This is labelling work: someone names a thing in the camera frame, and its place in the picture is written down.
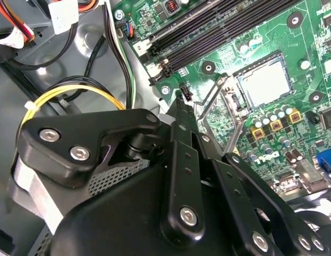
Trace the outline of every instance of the mesh grille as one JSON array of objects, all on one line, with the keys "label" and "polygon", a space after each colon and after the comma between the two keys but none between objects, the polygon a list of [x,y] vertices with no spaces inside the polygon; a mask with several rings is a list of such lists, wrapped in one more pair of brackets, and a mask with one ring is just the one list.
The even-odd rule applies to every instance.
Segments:
[{"label": "mesh grille", "polygon": [[90,195],[95,196],[96,194],[103,192],[105,189],[117,184],[147,166],[148,161],[141,160],[134,166],[117,167],[93,176],[89,184]]},{"label": "mesh grille", "polygon": [[[128,167],[116,167],[107,172],[93,176],[89,183],[90,196],[98,195],[107,188],[121,182],[127,177],[139,172],[140,170],[148,167],[149,161],[140,160],[136,165]],[[31,248],[28,256],[45,256],[48,245],[52,240],[52,234],[49,232],[48,227],[45,226],[35,244]]]}]

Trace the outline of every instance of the motherboard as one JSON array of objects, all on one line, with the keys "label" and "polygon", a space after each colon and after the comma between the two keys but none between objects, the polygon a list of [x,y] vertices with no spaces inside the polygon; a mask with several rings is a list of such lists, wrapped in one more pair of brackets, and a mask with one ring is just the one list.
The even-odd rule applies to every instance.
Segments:
[{"label": "motherboard", "polygon": [[331,185],[331,0],[123,0],[163,99],[279,194]]}]

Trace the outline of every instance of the metal screw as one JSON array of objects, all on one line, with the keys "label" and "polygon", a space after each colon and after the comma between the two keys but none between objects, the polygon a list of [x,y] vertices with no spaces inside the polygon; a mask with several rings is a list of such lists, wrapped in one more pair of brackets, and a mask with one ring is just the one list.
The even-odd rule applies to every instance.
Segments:
[{"label": "metal screw", "polygon": [[236,156],[232,156],[232,159],[233,159],[233,161],[235,161],[236,163],[239,163],[240,161],[239,161],[239,158],[237,158]]},{"label": "metal screw", "polygon": [[182,130],[184,130],[184,131],[186,131],[187,129],[186,129],[186,127],[185,126],[183,126],[183,125],[181,125],[181,124],[179,124],[178,125],[178,127],[180,127]]},{"label": "metal screw", "polygon": [[121,21],[124,19],[124,12],[122,10],[117,10],[114,12],[114,18],[118,21]]},{"label": "metal screw", "polygon": [[255,245],[257,245],[258,248],[261,249],[263,252],[267,252],[269,250],[269,245],[267,244],[267,241],[260,233],[253,232],[252,239]]},{"label": "metal screw", "polygon": [[210,141],[209,137],[206,136],[206,135],[203,135],[202,138],[203,138],[203,140],[204,140],[205,142],[209,142],[209,141]]},{"label": "metal screw", "polygon": [[167,95],[170,93],[170,88],[168,86],[163,86],[161,88],[161,92],[162,92],[162,94]]},{"label": "metal screw", "polygon": [[43,129],[40,132],[40,138],[48,142],[56,142],[60,139],[60,134],[53,129]]},{"label": "metal screw", "polygon": [[85,161],[90,158],[90,152],[81,146],[75,146],[70,150],[70,155],[75,160]]},{"label": "metal screw", "polygon": [[314,236],[311,237],[311,241],[313,241],[313,244],[317,247],[317,249],[319,249],[321,251],[323,251],[325,249],[323,244],[321,244],[321,242],[318,241],[316,237],[314,237]]},{"label": "metal screw", "polygon": [[150,122],[153,122],[153,123],[156,123],[157,122],[157,118],[154,117],[153,115],[150,115],[150,114],[148,114],[146,116],[146,119],[148,119]]},{"label": "metal screw", "polygon": [[198,218],[196,217],[195,212],[188,207],[183,207],[181,209],[180,216],[183,222],[186,223],[188,226],[193,227],[198,222]]},{"label": "metal screw", "polygon": [[300,242],[300,244],[306,248],[308,251],[311,250],[311,246],[308,243],[308,241],[303,237],[303,236],[298,236],[298,241]]}]

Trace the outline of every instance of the yellow wire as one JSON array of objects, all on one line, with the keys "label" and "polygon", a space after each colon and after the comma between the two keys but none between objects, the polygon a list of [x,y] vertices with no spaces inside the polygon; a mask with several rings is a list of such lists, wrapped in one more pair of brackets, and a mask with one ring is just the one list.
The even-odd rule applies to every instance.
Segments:
[{"label": "yellow wire", "polygon": [[36,106],[36,109],[30,109],[27,111],[26,115],[24,116],[21,126],[28,121],[29,119],[32,119],[34,117],[34,115],[36,114],[36,112],[38,112],[38,110],[49,100],[51,100],[52,98],[54,98],[55,96],[68,92],[68,91],[72,91],[72,90],[78,90],[78,89],[85,89],[85,90],[89,90],[92,92],[96,92],[98,94],[100,94],[101,96],[103,96],[104,98],[108,99],[110,102],[112,102],[117,109],[119,110],[124,110],[125,107],[123,106],[123,104],[121,104],[119,101],[117,101],[114,97],[112,97],[111,95],[109,95],[108,93],[94,88],[94,87],[90,87],[87,85],[63,85],[63,86],[59,86],[56,87],[50,91],[45,92],[44,94],[42,94],[40,97],[37,98],[37,100],[35,100],[34,105]]}]

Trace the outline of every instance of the cable connector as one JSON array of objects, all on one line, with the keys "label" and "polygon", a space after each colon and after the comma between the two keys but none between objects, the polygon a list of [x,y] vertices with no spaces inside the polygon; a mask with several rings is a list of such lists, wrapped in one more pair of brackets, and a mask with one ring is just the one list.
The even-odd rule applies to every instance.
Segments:
[{"label": "cable connector", "polygon": [[0,63],[5,63],[16,57],[16,51],[6,45],[0,44]]}]

